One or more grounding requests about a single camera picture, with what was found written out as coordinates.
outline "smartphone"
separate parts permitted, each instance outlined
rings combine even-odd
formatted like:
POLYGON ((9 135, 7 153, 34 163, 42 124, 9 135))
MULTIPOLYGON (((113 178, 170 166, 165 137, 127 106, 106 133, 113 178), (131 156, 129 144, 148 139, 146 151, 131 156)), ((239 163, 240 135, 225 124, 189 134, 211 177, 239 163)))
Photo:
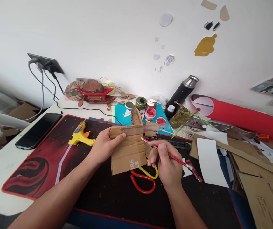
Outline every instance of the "smartphone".
POLYGON ((56 125, 61 114, 46 113, 26 134, 15 144, 19 149, 34 149, 56 125))

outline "hand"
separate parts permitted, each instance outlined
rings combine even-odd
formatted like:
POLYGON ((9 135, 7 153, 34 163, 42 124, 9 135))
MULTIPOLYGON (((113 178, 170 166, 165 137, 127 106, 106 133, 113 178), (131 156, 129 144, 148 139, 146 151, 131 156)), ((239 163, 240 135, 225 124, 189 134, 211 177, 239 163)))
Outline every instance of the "hand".
POLYGON ((107 160, 114 148, 120 144, 126 137, 126 134, 120 134, 115 139, 110 139, 110 129, 113 127, 109 127, 99 133, 97 136, 94 145, 86 158, 91 158, 93 163, 98 165, 102 164, 105 160, 107 160))
MULTIPOLYGON (((159 148, 159 177, 163 183, 166 192, 171 192, 182 188, 182 165, 177 161, 171 159, 168 152, 182 160, 181 154, 176 148, 165 140, 152 141, 148 143, 150 146, 157 146, 159 148)), ((148 157, 148 166, 155 165, 157 155, 154 154, 154 149, 151 150, 148 157)))

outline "glass jar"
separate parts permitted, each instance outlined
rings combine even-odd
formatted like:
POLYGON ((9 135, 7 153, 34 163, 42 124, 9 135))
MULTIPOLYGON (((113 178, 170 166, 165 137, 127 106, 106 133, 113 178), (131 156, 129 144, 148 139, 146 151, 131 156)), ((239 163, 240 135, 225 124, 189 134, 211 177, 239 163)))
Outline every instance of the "glass jar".
POLYGON ((192 114, 188 112, 187 109, 181 108, 176 112, 173 117, 170 118, 169 123, 173 128, 177 129, 181 125, 186 123, 186 121, 190 120, 191 117, 192 114))

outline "white desk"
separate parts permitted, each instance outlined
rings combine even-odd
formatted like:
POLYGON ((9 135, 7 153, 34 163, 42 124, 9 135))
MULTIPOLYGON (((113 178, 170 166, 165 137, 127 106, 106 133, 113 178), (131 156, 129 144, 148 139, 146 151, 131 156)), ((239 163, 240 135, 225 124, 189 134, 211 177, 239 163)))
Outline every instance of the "white desk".
MULTIPOLYGON (((76 108, 77 102, 75 101, 66 101, 64 96, 59 100, 60 107, 66 108, 76 108)), ((88 104, 84 103, 84 108, 87 109, 101 109, 105 114, 111 115, 110 111, 106 110, 105 104, 88 104)), ((110 116, 103 115, 100 111, 87 111, 84 109, 59 109, 56 104, 52 105, 45 113, 54 112, 59 113, 63 112, 65 115, 74 115, 82 118, 104 118, 106 121, 111 119, 110 116)), ((2 150, 0 150, 0 214, 3 215, 14 215, 19 212, 24 211, 28 208, 33 201, 30 199, 10 195, 3 193, 1 188, 6 180, 16 171, 20 164, 27 158, 28 155, 32 153, 32 150, 21 150, 15 147, 15 143, 23 136, 45 113, 43 113, 39 118, 37 118, 32 124, 30 124, 25 130, 11 140, 2 150)))

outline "mouse pad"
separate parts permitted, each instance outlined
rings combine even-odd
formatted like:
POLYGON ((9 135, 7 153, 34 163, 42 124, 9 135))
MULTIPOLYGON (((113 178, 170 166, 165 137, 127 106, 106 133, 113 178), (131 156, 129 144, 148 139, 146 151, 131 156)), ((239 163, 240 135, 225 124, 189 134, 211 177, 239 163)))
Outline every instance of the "mouse pad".
MULTIPOLYGON (((61 181, 88 155, 91 146, 79 143, 69 146, 68 141, 82 118, 67 115, 53 128, 40 145, 27 157, 15 173, 5 182, 2 191, 30 199, 37 199, 61 181)), ((86 120, 85 132, 88 138, 113 124, 104 121, 86 120)), ((158 135, 170 140, 170 136, 158 135)), ((184 142, 186 139, 173 140, 184 142)), ((199 161, 190 157, 189 150, 178 149, 183 158, 190 159, 202 177, 199 161)), ((155 169, 143 168, 155 175, 155 169)), ((167 193, 159 177, 156 189, 144 195, 133 185, 131 172, 111 175, 110 158, 95 172, 81 193, 75 208, 90 214, 111 217, 150 227, 175 228, 167 193)), ((135 177, 139 187, 152 188, 149 180, 135 177)), ((198 182, 193 175, 182 178, 182 186, 195 209, 209 228, 241 228, 228 188, 198 182)))

